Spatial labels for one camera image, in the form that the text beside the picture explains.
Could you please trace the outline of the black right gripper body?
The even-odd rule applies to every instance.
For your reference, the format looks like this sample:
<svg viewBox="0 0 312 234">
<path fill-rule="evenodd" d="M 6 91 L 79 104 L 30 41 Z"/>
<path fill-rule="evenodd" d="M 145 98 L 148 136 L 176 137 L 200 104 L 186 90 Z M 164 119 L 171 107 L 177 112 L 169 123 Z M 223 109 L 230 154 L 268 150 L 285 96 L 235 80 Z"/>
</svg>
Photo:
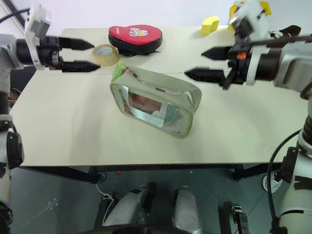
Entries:
<svg viewBox="0 0 312 234">
<path fill-rule="evenodd" d="M 251 56 L 250 46 L 235 44 L 229 49 L 227 58 L 231 70 L 223 81 L 223 90 L 228 90 L 232 84 L 242 85 L 246 82 Z"/>
</svg>

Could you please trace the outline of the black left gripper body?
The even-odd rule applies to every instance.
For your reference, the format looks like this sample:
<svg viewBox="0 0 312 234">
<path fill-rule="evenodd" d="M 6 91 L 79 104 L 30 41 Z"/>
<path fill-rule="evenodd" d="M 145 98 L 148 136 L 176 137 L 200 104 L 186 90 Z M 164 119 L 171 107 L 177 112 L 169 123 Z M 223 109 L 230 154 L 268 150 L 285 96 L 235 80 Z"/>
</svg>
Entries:
<svg viewBox="0 0 312 234">
<path fill-rule="evenodd" d="M 61 70 L 63 68 L 63 58 L 59 55 L 62 50 L 58 37 L 46 36 L 40 40 L 38 55 L 43 66 L 50 69 Z"/>
</svg>

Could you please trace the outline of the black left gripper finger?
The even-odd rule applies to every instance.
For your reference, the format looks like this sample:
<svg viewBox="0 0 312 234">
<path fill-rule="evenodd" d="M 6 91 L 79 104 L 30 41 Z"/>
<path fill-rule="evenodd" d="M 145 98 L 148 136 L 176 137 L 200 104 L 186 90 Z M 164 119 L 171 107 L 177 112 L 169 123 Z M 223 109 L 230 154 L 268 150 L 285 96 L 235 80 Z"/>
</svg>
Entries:
<svg viewBox="0 0 312 234">
<path fill-rule="evenodd" d="M 73 73 L 89 73 L 99 69 L 101 66 L 89 61 L 72 61 L 64 62 L 62 72 Z"/>
<path fill-rule="evenodd" d="M 59 37 L 59 45 L 60 47 L 66 48 L 66 49 L 72 49 L 72 50 L 88 50 L 92 49 L 95 46 L 83 39 L 76 39 L 76 38 L 64 38 L 64 37 Z"/>
</svg>

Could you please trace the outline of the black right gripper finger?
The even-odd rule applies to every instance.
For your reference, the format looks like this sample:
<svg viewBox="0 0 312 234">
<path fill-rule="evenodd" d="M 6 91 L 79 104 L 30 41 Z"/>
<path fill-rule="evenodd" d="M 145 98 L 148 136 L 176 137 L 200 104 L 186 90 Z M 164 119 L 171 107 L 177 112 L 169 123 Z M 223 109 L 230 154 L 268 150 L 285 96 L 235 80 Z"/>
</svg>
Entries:
<svg viewBox="0 0 312 234">
<path fill-rule="evenodd" d="M 201 53 L 201 56 L 206 57 L 211 60 L 228 60 L 233 59 L 234 56 L 229 53 L 231 46 L 225 47 L 213 47 L 207 51 Z"/>
<path fill-rule="evenodd" d="M 199 82 L 228 84 L 230 79 L 227 79 L 223 70 L 209 68 L 193 68 L 184 72 L 190 79 Z"/>
</svg>

